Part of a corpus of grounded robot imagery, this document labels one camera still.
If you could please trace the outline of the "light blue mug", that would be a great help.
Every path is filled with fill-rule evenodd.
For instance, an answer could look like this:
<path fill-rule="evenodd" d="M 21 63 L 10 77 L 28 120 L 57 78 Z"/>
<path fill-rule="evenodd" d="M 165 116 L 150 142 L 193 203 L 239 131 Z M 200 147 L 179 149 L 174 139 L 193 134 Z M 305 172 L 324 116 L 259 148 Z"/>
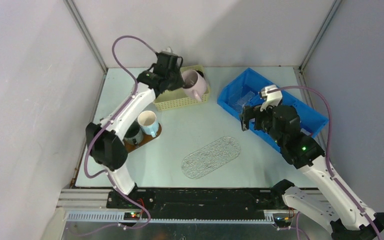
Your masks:
<path fill-rule="evenodd" d="M 151 110 L 142 111 L 137 117 L 137 122 L 146 135 L 149 135 L 152 138 L 157 137 L 159 122 L 155 112 Z"/>

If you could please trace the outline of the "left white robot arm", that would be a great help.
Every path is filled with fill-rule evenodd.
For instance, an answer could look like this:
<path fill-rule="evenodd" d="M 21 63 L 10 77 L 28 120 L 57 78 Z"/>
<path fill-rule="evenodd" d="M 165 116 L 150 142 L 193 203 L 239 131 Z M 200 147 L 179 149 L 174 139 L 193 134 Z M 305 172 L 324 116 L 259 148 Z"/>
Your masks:
<path fill-rule="evenodd" d="M 147 70 L 134 77 L 130 95 L 100 123 L 86 126 L 88 157 L 103 168 L 113 187 L 119 190 L 118 201 L 125 208 L 133 208 L 138 194 L 132 191 L 136 183 L 127 168 L 128 151 L 123 138 L 140 113 L 165 91 L 183 87 L 181 75 L 183 58 L 174 53 L 156 53 L 157 61 Z"/>

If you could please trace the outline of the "pink mug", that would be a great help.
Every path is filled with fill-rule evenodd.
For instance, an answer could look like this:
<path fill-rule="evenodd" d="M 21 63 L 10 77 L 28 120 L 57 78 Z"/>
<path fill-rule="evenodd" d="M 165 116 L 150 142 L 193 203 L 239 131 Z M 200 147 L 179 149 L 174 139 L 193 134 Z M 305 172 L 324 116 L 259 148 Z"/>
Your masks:
<path fill-rule="evenodd" d="M 197 70 L 189 69 L 181 74 L 183 79 L 183 92 L 191 99 L 201 102 L 208 85 Z"/>

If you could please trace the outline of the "dark grey mug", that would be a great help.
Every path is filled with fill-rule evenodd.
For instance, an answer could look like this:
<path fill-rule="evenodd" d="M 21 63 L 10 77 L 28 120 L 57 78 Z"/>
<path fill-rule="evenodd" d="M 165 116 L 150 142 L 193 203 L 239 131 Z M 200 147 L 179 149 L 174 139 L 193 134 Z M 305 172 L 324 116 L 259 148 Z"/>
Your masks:
<path fill-rule="evenodd" d="M 139 123 L 134 121 L 128 128 L 123 139 L 128 141 L 131 145 L 137 145 L 143 140 L 143 134 L 144 133 Z"/>

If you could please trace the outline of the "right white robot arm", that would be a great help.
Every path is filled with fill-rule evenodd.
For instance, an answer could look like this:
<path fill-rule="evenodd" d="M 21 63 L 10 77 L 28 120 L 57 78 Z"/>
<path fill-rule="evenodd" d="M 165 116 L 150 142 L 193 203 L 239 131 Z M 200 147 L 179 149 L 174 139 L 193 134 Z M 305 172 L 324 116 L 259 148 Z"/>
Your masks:
<path fill-rule="evenodd" d="M 292 182 L 278 182 L 271 194 L 277 209 L 293 208 L 322 226 L 334 240 L 373 240 L 384 230 L 384 212 L 368 207 L 345 183 L 326 158 L 325 151 L 301 131 L 293 106 L 244 106 L 239 116 L 242 130 L 250 127 L 268 134 L 279 146 L 286 162 L 316 184 L 327 204 L 301 193 Z"/>

